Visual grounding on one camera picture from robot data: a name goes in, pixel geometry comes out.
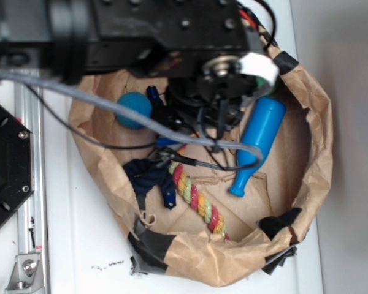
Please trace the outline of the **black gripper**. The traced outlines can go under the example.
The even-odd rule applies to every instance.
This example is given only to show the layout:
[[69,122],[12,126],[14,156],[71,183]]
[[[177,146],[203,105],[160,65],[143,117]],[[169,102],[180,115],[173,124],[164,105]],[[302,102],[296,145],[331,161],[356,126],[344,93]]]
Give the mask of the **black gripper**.
[[185,134],[199,133],[210,138],[209,129],[220,140],[226,132],[237,127],[245,112],[239,108],[239,99],[185,104],[169,91],[161,94],[153,89],[153,119],[174,131]]

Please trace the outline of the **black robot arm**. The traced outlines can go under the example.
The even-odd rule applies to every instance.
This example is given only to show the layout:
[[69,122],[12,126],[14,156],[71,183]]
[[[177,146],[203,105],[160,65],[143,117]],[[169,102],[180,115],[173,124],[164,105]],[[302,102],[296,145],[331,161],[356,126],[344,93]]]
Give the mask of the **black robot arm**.
[[72,97],[84,75],[166,78],[167,106],[138,122],[183,141],[174,114],[222,135],[274,87],[273,37],[237,1],[0,1],[0,78],[44,70],[21,82]]

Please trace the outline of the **black hexagonal robot base plate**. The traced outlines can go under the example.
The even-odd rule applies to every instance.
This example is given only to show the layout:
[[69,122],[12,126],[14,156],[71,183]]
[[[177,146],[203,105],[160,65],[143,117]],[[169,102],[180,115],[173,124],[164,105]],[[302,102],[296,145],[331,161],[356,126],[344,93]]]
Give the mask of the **black hexagonal robot base plate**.
[[0,229],[33,192],[31,132],[0,105]]

